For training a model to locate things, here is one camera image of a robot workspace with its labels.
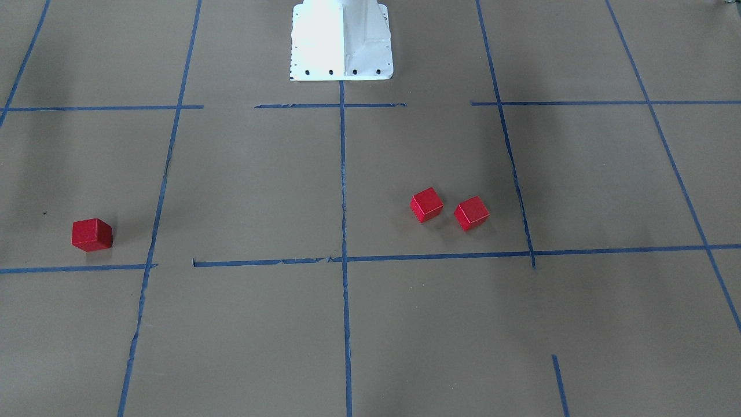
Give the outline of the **red block outer of pair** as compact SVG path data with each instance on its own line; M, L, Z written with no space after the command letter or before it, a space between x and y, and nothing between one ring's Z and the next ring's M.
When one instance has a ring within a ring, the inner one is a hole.
M453 216L461 230L470 231L484 224L490 217L490 211L479 196L474 196L459 203Z

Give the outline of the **red block inner of pair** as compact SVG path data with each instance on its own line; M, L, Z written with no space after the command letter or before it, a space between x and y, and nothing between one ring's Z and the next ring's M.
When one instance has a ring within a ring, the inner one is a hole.
M444 203L433 187L415 193L410 200L410 209L421 224L440 215L443 208Z

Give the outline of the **red block moved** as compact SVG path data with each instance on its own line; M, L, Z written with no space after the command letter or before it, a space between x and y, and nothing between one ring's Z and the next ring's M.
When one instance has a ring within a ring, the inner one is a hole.
M100 251L113 246L113 227L98 218L72 223L71 244L84 251Z

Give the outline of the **red block of pair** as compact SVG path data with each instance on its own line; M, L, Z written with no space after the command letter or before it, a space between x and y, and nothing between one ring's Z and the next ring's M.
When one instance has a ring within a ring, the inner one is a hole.
M440 215L443 208L444 203L433 187L415 193L410 200L410 209L421 224Z
M484 224L490 217L490 211L479 196L474 196L459 203L453 216L461 230L470 231Z

